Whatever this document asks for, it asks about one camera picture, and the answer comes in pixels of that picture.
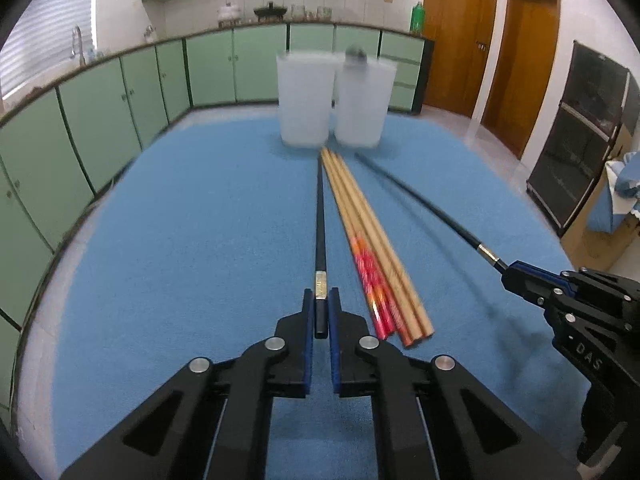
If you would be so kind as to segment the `plain wooden chopstick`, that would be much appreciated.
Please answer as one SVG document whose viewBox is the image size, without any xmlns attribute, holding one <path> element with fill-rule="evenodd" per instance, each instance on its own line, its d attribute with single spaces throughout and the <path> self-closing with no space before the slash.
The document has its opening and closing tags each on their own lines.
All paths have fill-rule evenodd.
<svg viewBox="0 0 640 480">
<path fill-rule="evenodd" d="M 433 324 L 426 314 L 422 301 L 398 255 L 390 244 L 380 220 L 361 191 L 355 177 L 348 169 L 344 158 L 332 153 L 333 163 L 338 175 L 346 185 L 346 193 L 352 201 L 352 206 L 363 224 L 370 240 L 378 264 L 390 285 L 397 304 L 397 310 L 404 320 L 406 329 L 412 341 L 428 338 L 434 334 Z"/>
<path fill-rule="evenodd" d="M 433 335 L 433 325 L 380 220 L 344 158 L 325 148 L 321 161 L 378 336 L 396 334 L 406 348 Z"/>
</svg>

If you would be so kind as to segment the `black chopstick gold band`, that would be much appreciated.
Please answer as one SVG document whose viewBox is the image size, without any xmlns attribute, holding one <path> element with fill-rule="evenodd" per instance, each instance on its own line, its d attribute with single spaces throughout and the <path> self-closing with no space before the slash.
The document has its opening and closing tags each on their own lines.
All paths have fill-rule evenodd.
<svg viewBox="0 0 640 480">
<path fill-rule="evenodd" d="M 317 164 L 316 256 L 314 257 L 314 336 L 326 339 L 328 329 L 328 280 L 326 279 L 326 230 L 322 160 Z"/>
</svg>

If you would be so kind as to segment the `red patterned wooden chopstick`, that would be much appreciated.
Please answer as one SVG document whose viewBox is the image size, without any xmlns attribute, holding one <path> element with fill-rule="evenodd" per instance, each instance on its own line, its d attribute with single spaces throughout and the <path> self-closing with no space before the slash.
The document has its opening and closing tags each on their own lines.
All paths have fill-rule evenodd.
<svg viewBox="0 0 640 480">
<path fill-rule="evenodd" d="M 322 148 L 321 160 L 323 167 L 328 174 L 337 209 L 343 222 L 350 252 L 352 253 L 352 258 L 354 259 L 356 270 L 360 278 L 363 295 L 364 298 L 366 298 L 366 303 L 370 311 L 375 335 L 380 339 L 386 339 L 390 336 L 390 329 L 388 328 L 388 324 L 385 322 L 383 316 L 384 304 L 380 302 L 380 300 L 384 300 L 385 297 L 380 295 L 374 286 L 372 274 L 369 271 L 367 264 L 367 256 L 369 255 L 367 252 L 367 246 L 362 244 L 363 239 L 356 226 L 354 214 L 352 213 L 352 208 L 349 206 L 343 182 L 338 175 L 337 170 L 334 168 L 332 153 L 327 148 Z"/>
</svg>

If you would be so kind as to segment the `silver metal spoon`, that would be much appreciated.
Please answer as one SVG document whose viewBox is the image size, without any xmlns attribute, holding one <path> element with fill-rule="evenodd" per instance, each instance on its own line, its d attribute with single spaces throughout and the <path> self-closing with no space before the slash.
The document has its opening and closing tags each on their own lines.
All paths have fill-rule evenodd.
<svg viewBox="0 0 640 480">
<path fill-rule="evenodd" d="M 366 65 L 368 62 L 367 53 L 363 48 L 350 46 L 345 50 L 345 63 L 348 65 Z"/>
</svg>

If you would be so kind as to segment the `green kitchen cabinets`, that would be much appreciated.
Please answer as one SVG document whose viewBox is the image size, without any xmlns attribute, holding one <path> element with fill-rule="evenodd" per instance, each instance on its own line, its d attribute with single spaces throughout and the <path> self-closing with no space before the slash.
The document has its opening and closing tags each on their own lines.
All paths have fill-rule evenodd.
<svg viewBox="0 0 640 480">
<path fill-rule="evenodd" d="M 390 109 L 422 106 L 435 45 L 387 28 L 270 23 L 128 50 L 36 92 L 1 122 L 1 406 L 29 310 L 86 208 L 190 110 L 277 99 L 277 56 L 358 47 L 397 65 Z"/>
</svg>

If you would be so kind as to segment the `blue cloth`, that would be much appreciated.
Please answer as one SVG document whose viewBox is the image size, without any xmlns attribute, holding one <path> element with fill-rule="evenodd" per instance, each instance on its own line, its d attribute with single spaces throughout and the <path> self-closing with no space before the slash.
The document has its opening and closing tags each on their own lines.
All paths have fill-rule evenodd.
<svg viewBox="0 0 640 480">
<path fill-rule="evenodd" d="M 627 217 L 639 219 L 640 154 L 626 153 L 604 167 L 603 190 L 587 219 L 593 232 L 614 233 Z"/>
</svg>

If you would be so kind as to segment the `black glass cabinet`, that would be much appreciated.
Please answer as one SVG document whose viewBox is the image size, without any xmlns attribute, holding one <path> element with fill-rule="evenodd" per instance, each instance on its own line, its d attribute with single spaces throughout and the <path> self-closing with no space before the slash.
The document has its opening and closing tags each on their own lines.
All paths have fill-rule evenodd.
<svg viewBox="0 0 640 480">
<path fill-rule="evenodd" d="M 526 182 L 563 235 L 599 180 L 620 130 L 639 118 L 639 85 L 627 67 L 574 42 L 570 71 L 548 139 Z"/>
</svg>

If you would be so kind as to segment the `blue table mat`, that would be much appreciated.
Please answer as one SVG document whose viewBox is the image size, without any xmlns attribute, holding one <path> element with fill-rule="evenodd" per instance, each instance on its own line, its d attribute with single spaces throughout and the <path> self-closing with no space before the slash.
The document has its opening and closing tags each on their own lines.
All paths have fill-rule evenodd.
<svg viewBox="0 0 640 480">
<path fill-rule="evenodd" d="M 196 356 L 239 356 L 299 311 L 314 284 L 317 150 L 283 144 L 278 118 L 166 133 L 99 211 L 62 317 L 52 390 L 62 472 Z M 588 384 L 552 348 L 542 311 L 454 232 L 340 150 L 434 325 L 406 353 L 447 353 L 575 467 Z M 527 200 L 449 131 L 387 116 L 367 156 L 506 263 L 571 265 Z M 269 479 L 376 479 L 371 404 L 332 391 L 314 345 L 310 396 L 275 400 Z"/>
</svg>

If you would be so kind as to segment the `wooden door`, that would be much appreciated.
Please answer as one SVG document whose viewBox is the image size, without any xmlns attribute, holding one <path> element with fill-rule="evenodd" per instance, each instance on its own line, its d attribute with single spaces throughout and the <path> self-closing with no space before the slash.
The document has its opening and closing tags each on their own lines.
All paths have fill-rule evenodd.
<svg viewBox="0 0 640 480">
<path fill-rule="evenodd" d="M 423 36 L 434 42 L 424 103 L 473 115 L 485 73 L 497 0 L 423 0 Z"/>
<path fill-rule="evenodd" d="M 482 125 L 521 158 L 554 63 L 561 0 L 508 0 L 499 56 Z"/>
</svg>

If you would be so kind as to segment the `right white plastic cup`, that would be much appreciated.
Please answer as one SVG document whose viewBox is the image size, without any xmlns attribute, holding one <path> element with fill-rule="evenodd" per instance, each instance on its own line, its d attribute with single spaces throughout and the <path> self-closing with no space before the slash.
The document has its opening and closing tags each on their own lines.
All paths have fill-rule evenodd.
<svg viewBox="0 0 640 480">
<path fill-rule="evenodd" d="M 336 74 L 337 102 L 334 134 L 350 148 L 375 148 L 382 138 L 397 64 L 368 58 L 366 65 L 344 62 Z"/>
</svg>

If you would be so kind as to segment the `white plastic cup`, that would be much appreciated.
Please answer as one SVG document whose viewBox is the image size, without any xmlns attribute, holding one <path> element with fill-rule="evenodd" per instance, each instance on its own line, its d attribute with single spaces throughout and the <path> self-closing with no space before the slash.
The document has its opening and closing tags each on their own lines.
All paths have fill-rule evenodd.
<svg viewBox="0 0 640 480">
<path fill-rule="evenodd" d="M 337 102 L 334 134 L 350 148 L 375 148 L 382 138 L 397 64 L 368 58 L 366 65 L 344 62 L 336 74 Z"/>
<path fill-rule="evenodd" d="M 294 50 L 277 55 L 281 139 L 318 148 L 329 139 L 335 78 L 342 54 Z"/>
</svg>

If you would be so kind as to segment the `green bottle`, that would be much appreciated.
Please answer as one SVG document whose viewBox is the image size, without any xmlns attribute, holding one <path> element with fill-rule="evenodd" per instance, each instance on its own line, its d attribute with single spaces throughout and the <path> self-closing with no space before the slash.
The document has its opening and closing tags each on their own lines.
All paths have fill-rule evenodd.
<svg viewBox="0 0 640 480">
<path fill-rule="evenodd" d="M 425 21 L 425 9 L 422 3 L 417 2 L 411 9 L 409 32 L 411 35 L 420 36 L 423 32 Z"/>
</svg>

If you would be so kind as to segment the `left white plastic cup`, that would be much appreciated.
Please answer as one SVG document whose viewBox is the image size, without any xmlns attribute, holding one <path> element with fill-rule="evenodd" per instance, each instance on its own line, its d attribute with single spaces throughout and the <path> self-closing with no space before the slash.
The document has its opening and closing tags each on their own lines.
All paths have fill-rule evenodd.
<svg viewBox="0 0 640 480">
<path fill-rule="evenodd" d="M 342 54 L 294 50 L 277 55 L 281 139 L 318 148 L 329 139 L 335 78 Z"/>
</svg>

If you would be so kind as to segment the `sink faucet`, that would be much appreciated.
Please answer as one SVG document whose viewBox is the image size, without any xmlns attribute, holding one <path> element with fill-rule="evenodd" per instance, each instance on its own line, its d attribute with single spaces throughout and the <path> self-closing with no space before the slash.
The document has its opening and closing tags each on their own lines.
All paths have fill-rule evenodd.
<svg viewBox="0 0 640 480">
<path fill-rule="evenodd" d="M 80 67 L 86 65 L 84 40 L 78 25 L 72 29 L 72 46 L 70 47 L 70 58 L 76 58 Z"/>
</svg>

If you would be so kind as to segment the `white cooking pot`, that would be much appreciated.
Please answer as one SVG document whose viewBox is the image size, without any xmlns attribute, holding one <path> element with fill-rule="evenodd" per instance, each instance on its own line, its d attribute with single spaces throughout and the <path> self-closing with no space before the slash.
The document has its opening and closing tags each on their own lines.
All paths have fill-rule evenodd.
<svg viewBox="0 0 640 480">
<path fill-rule="evenodd" d="M 237 4 L 225 3 L 217 11 L 217 23 L 220 28 L 232 27 L 242 20 L 242 11 Z"/>
</svg>

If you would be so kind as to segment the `window blinds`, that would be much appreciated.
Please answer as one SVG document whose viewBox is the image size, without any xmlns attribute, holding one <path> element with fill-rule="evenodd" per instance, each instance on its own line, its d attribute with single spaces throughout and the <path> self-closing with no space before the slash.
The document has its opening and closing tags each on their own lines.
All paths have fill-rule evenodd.
<svg viewBox="0 0 640 480">
<path fill-rule="evenodd" d="M 7 96 L 67 61 L 78 25 L 85 56 L 94 49 L 93 0 L 32 0 L 1 49 L 1 90 Z"/>
</svg>

